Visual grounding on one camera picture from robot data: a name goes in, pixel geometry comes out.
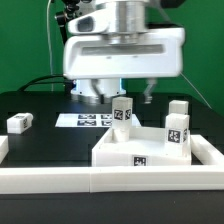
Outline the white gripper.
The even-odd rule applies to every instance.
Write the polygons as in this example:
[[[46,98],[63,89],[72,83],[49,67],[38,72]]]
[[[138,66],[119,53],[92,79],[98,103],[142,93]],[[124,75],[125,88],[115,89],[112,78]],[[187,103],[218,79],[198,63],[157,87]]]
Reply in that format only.
[[[181,27],[150,29],[138,36],[136,44],[111,45],[103,35],[71,37],[64,48],[63,74],[66,78],[92,79],[91,86],[105,103],[99,79],[149,78],[144,103],[152,101],[155,77],[175,77],[183,69]]]

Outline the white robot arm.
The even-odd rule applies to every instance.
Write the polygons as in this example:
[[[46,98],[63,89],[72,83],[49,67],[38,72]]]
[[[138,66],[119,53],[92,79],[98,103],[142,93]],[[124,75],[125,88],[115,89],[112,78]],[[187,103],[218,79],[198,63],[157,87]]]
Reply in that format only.
[[[186,0],[95,0],[93,12],[68,23],[71,37],[63,55],[63,75],[74,86],[72,98],[109,103],[126,93],[125,78],[145,78],[146,101],[161,77],[176,77],[183,68],[183,27],[165,10]]]

